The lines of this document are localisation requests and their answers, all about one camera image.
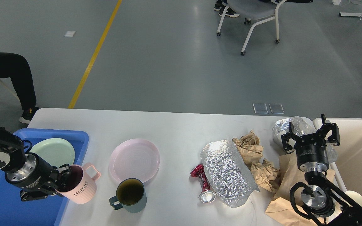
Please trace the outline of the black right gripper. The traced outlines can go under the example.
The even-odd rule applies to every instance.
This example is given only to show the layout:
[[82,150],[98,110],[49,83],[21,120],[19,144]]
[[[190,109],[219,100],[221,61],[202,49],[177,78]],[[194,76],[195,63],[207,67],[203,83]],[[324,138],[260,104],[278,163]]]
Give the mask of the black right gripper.
[[281,135],[283,150],[286,153],[293,153],[293,146],[289,140],[296,141],[294,148],[296,150],[297,168],[300,171],[327,171],[329,161],[326,154],[326,144],[340,146],[340,131],[336,123],[331,123],[321,114],[322,126],[316,131],[315,135],[305,135],[300,137],[293,132],[292,122],[288,124],[288,130]]

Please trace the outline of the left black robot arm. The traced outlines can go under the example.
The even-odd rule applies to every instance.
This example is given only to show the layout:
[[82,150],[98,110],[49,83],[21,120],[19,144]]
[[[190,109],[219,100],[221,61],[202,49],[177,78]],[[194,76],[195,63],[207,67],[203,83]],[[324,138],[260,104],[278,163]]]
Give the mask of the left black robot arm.
[[21,201],[45,199],[67,189],[72,176],[69,164],[52,166],[36,153],[25,151],[25,143],[29,140],[0,127],[0,170],[7,183],[20,188]]

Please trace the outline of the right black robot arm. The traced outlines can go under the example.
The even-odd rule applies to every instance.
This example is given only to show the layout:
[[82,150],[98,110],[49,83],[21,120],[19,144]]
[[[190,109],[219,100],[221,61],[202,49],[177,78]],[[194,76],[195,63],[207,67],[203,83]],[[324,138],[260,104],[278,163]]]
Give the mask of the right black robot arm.
[[298,182],[290,189],[293,210],[318,226],[362,226],[362,206],[345,194],[326,177],[329,159],[326,146],[340,145],[336,123],[321,114],[322,126],[316,132],[298,136],[292,122],[281,135],[287,154],[296,152],[297,168],[304,173],[305,183]]

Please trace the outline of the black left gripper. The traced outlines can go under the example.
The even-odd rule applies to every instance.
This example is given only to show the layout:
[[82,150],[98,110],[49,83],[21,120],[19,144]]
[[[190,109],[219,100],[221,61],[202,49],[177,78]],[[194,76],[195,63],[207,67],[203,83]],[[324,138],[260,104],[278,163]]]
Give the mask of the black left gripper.
[[48,196],[63,196],[57,189],[66,186],[72,173],[70,164],[52,166],[35,153],[25,153],[24,164],[15,172],[6,172],[6,182],[21,189],[22,202],[46,199]]

